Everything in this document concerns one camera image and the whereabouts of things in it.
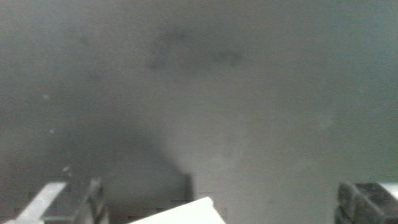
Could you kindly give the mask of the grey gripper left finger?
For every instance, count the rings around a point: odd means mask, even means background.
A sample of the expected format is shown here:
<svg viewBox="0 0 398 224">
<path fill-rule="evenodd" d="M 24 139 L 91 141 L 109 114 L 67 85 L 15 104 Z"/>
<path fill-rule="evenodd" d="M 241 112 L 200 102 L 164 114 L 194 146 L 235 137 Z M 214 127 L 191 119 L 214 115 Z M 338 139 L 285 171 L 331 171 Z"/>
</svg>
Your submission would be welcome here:
<svg viewBox="0 0 398 224">
<path fill-rule="evenodd" d="M 11 224 L 107 224 L 102 179 L 51 182 L 11 219 Z"/>
</svg>

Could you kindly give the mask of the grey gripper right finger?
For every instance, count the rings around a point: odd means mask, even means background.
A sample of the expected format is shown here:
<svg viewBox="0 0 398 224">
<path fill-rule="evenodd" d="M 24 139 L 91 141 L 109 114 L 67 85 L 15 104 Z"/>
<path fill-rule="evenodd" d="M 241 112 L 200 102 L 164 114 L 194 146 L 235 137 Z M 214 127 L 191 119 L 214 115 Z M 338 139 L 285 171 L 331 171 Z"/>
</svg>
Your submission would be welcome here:
<svg viewBox="0 0 398 224">
<path fill-rule="evenodd" d="M 398 183 L 342 183 L 337 224 L 398 224 Z"/>
</svg>

